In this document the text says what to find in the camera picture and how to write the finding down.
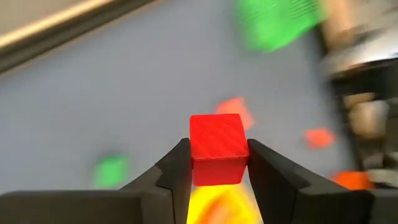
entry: blurred green object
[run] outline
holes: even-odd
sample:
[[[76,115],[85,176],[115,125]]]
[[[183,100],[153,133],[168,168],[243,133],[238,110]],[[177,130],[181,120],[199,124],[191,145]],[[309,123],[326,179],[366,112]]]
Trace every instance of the blurred green object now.
[[[323,20],[319,0],[237,0],[251,50],[277,50]]]
[[[124,156],[108,156],[95,167],[95,187],[113,188],[129,178],[129,160]]]

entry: cube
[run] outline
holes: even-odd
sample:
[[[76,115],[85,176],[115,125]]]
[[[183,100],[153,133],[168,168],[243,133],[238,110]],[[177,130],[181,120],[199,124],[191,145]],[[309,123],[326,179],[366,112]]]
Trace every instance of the cube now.
[[[238,114],[193,115],[190,118],[193,184],[238,184],[249,157]]]

